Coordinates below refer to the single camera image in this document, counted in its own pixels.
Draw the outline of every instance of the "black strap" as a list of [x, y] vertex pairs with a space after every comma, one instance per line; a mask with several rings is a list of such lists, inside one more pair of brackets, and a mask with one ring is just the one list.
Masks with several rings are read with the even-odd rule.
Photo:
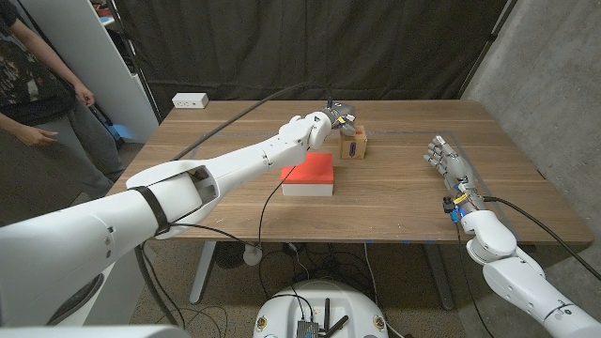
[[165, 212], [162, 210], [161, 203], [157, 199], [157, 196], [154, 195], [151, 189], [148, 187], [132, 187], [128, 190], [135, 190], [142, 194], [144, 199], [148, 202], [148, 206], [152, 210], [154, 217], [157, 219], [157, 223], [159, 224], [159, 228], [154, 236], [158, 236], [160, 234], [164, 234], [171, 228], [171, 224], [167, 221], [167, 216]]

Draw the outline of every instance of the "robot finger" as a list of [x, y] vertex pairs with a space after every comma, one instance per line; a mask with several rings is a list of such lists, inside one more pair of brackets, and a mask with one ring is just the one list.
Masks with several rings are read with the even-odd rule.
[[428, 154], [430, 155], [431, 158], [433, 158], [436, 161], [441, 161], [442, 157], [440, 154], [438, 154], [437, 152], [435, 152], [432, 149], [428, 149]]
[[446, 162], [437, 161], [437, 160], [433, 159], [432, 157], [430, 157], [429, 155], [424, 155], [424, 160], [426, 160], [428, 163], [432, 164], [432, 166], [435, 167], [439, 171], [439, 173], [441, 173], [442, 175], [447, 173]]
[[440, 149], [442, 150], [442, 153], [446, 156], [457, 156], [457, 153], [455, 153], [455, 151], [453, 150], [453, 147], [449, 144], [444, 144], [442, 146], [440, 146]]
[[436, 135], [436, 137], [432, 139], [432, 143], [436, 146], [443, 146], [447, 144], [447, 142], [444, 141], [444, 139], [440, 135]]
[[437, 153], [438, 155], [442, 154], [442, 151], [440, 150], [439, 146], [436, 146], [435, 144], [431, 143], [428, 145], [428, 148], [430, 150], [432, 150], [433, 152]]
[[433, 159], [430, 155], [424, 155], [424, 160], [426, 160], [428, 163], [432, 164], [432, 166], [437, 169], [440, 166], [440, 161]]

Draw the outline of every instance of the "black t-shirt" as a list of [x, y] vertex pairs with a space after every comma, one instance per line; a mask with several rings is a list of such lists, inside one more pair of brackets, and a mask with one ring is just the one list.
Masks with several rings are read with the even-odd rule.
[[12, 35], [17, 19], [17, 9], [0, 0], [0, 113], [35, 126], [62, 116], [75, 96]]

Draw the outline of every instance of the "gray wall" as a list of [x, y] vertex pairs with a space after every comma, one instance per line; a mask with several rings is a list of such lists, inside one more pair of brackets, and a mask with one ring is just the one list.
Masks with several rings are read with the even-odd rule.
[[[601, 270], [601, 3], [519, 1], [462, 99], [480, 101], [594, 231], [580, 254]], [[561, 249], [537, 249], [547, 278], [601, 319], [601, 282]], [[480, 296], [493, 334], [547, 336], [503, 300]], [[464, 315], [466, 331], [484, 336], [474, 314]]]

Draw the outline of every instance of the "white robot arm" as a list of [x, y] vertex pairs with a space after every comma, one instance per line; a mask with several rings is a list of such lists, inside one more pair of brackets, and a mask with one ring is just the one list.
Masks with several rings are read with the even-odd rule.
[[293, 117], [276, 136], [204, 161], [171, 161], [127, 181], [125, 192], [0, 228], [0, 326], [45, 325], [71, 295], [148, 238], [200, 223], [229, 192], [301, 164], [330, 133], [327, 115]]
[[466, 247], [471, 259], [483, 266], [490, 288], [553, 337], [598, 337], [601, 324], [551, 285], [538, 263], [517, 247], [514, 234], [485, 209], [470, 165], [440, 136], [434, 138], [424, 158], [443, 175], [447, 189], [460, 195], [453, 202], [446, 201], [445, 210], [456, 206], [454, 221], [461, 223], [466, 234], [475, 235]]

